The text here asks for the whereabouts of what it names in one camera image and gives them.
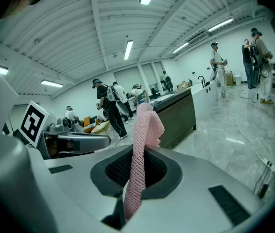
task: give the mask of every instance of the sneaker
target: sneaker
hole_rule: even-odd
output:
[[[128,136],[128,133],[126,134],[126,135],[124,135],[124,136],[118,136],[118,140],[122,140],[122,139],[124,139],[125,137],[127,137]]]
[[[264,101],[265,104],[274,104],[274,101],[272,101],[271,99],[265,100]]]

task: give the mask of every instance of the ceiling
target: ceiling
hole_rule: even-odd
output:
[[[0,21],[0,65],[17,93],[53,98],[100,73],[182,54],[172,51],[230,17],[238,25],[267,12],[257,0],[42,0]]]

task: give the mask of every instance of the pink cloth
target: pink cloth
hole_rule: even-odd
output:
[[[158,139],[165,129],[153,107],[142,103],[137,108],[137,118],[134,124],[133,156],[128,188],[123,207],[124,217],[129,220],[141,205],[141,194],[145,190],[144,147],[157,146]]]

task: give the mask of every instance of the shirt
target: shirt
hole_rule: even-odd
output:
[[[117,91],[121,102],[127,103],[128,99],[127,99],[126,95],[124,94],[124,88],[121,85],[116,85],[116,86],[114,86],[114,88]]]
[[[215,62],[223,62],[221,55],[219,54],[219,52],[216,51],[212,51],[211,52],[211,59],[214,59]]]
[[[111,104],[116,104],[116,102],[110,102],[106,97],[107,89],[108,89],[108,86],[105,84],[101,84],[97,87],[97,98],[98,99],[105,98],[102,106],[104,109],[108,109]]]
[[[261,39],[257,39],[255,41],[255,39],[252,40],[252,45],[256,47],[256,49],[258,50],[258,54],[260,55],[260,57],[262,59],[267,60],[267,58],[265,58],[264,54],[267,52],[267,48],[264,44],[264,42]],[[270,66],[268,64],[268,62],[264,62],[263,61],[263,69],[267,69],[269,72],[271,71]]]
[[[73,112],[73,110],[69,111],[66,110],[64,117],[67,117],[68,119],[72,120],[73,122],[75,121],[74,117],[76,116],[76,114]]]
[[[243,62],[246,63],[252,63],[251,61],[251,55],[250,55],[250,50],[247,48],[244,48],[244,45],[242,46],[242,54],[243,54]]]
[[[141,89],[133,89],[131,91],[131,95],[137,97],[138,95],[142,94],[143,91]]]

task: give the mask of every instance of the tiled floor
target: tiled floor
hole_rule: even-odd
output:
[[[248,90],[246,85],[228,88],[230,98],[219,99],[218,104],[210,108],[209,114],[197,121],[197,130],[190,131],[172,150],[210,161],[253,190],[264,171],[264,165],[226,113],[252,142],[258,155],[275,164],[275,104],[260,104],[259,101],[253,103],[249,99],[241,99],[238,93],[242,90],[246,93],[241,92],[241,96],[256,101],[256,89]],[[128,137],[121,141],[112,128],[109,130],[112,142],[108,148],[133,143],[134,121],[125,124],[125,127]],[[274,195],[275,179],[270,183],[265,200]]]

